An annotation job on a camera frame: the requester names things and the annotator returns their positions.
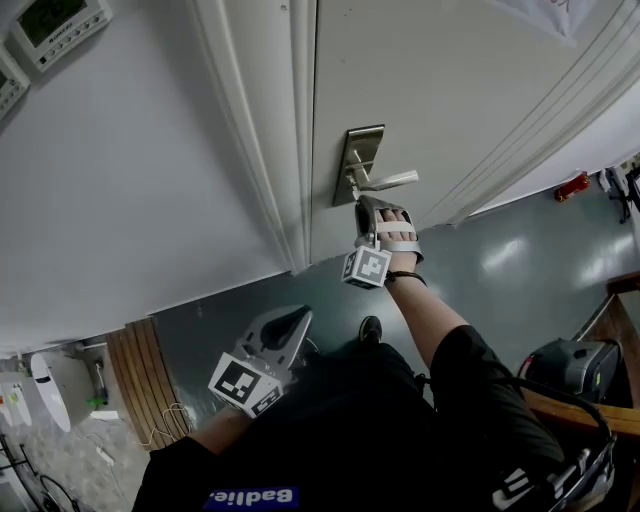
wall control panel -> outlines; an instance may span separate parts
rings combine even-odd
[[[0,44],[0,120],[27,92],[30,82],[27,75]]]
[[[112,17],[106,0],[30,0],[11,24],[11,34],[35,67],[46,71]]]

door handle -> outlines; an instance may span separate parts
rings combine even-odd
[[[347,131],[333,206],[356,201],[360,192],[378,192],[418,181],[416,171],[394,174],[377,180],[369,179],[383,133],[384,125]]]

shoe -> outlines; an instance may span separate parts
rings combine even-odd
[[[365,343],[382,342],[382,324],[377,316],[368,316],[360,324],[358,339]]]

black sleeve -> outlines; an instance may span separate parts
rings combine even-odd
[[[202,510],[219,465],[216,455],[190,437],[151,452],[133,512]]]
[[[548,474],[564,454],[517,390],[491,382],[509,376],[473,327],[454,329],[436,350],[431,367],[438,414],[470,444],[485,446],[499,469]]]

bracelet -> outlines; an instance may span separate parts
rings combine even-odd
[[[422,279],[422,276],[420,274],[416,274],[415,272],[404,272],[402,270],[398,270],[397,272],[391,272],[391,270],[389,270],[387,272],[387,280],[391,281],[392,283],[398,278],[398,277],[414,277],[416,278],[418,281],[422,282],[423,285],[427,286],[427,283],[425,282],[424,279]]]

